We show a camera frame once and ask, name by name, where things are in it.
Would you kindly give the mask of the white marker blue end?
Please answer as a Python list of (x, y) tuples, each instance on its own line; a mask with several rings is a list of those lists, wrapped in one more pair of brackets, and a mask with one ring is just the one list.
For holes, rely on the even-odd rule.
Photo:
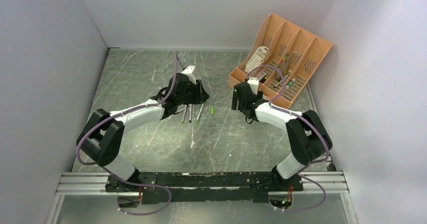
[(192, 119), (193, 119), (193, 105), (190, 104), (189, 105), (189, 120), (188, 120), (188, 122), (192, 123)]

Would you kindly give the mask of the white marker multicolour label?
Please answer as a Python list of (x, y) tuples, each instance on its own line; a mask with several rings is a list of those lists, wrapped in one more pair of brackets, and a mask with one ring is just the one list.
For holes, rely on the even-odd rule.
[(199, 120), (200, 120), (200, 117), (201, 117), (201, 114), (202, 114), (202, 112), (203, 112), (203, 109), (204, 109), (205, 104), (206, 104), (206, 102), (202, 103), (202, 105), (201, 105), (201, 107), (200, 107), (200, 110), (199, 110), (199, 112), (198, 112), (198, 114), (197, 114), (197, 117), (196, 117), (196, 122), (199, 122)]

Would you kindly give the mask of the white marker green end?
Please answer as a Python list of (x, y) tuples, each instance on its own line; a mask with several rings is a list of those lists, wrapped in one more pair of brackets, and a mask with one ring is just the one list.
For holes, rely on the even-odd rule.
[(185, 119), (186, 119), (186, 115), (187, 115), (187, 112), (188, 112), (188, 105), (185, 107), (185, 109), (183, 110), (183, 115), (182, 115), (182, 118), (181, 118), (181, 123), (184, 123), (185, 122)]

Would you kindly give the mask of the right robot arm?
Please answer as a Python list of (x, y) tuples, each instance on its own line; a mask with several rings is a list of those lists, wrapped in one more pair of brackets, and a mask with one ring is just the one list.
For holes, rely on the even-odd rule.
[(257, 81), (236, 84), (233, 89), (232, 110), (245, 115), (247, 124), (262, 122), (287, 132), (291, 153), (272, 169), (272, 185), (283, 191), (291, 177), (318, 158), (328, 154), (333, 143), (318, 114), (313, 110), (297, 112), (279, 107), (263, 98)]

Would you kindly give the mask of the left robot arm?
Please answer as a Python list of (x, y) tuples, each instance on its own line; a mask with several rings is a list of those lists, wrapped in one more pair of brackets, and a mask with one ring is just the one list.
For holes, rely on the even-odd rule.
[(210, 98), (201, 80), (191, 80), (188, 74), (177, 73), (166, 87), (145, 102), (120, 111), (98, 109), (89, 118), (77, 140), (76, 156), (84, 164), (84, 152), (95, 165), (119, 179), (128, 192), (138, 188), (139, 170), (120, 155), (122, 138), (128, 132), (147, 123), (177, 114), (178, 107), (203, 104)]

